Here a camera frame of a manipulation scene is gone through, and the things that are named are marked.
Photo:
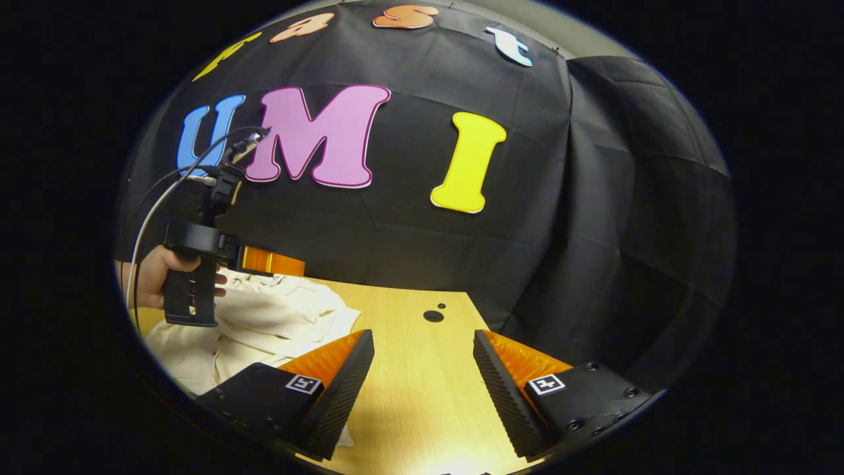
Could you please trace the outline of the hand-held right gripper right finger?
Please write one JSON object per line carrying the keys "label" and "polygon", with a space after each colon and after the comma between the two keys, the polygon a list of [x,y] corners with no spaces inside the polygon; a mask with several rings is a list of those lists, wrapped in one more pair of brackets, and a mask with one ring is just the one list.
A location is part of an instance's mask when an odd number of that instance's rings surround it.
{"label": "hand-held right gripper right finger", "polygon": [[518,457],[567,457],[630,423],[653,396],[604,364],[566,364],[479,329],[473,358]]}

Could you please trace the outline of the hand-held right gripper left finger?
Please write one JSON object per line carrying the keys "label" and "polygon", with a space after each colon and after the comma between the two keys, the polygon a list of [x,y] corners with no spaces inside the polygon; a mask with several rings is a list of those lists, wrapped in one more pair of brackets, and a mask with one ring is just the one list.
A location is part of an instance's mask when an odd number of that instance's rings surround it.
{"label": "hand-held right gripper left finger", "polygon": [[330,460],[375,352],[372,330],[356,331],[280,366],[251,364],[196,402],[263,444]]}

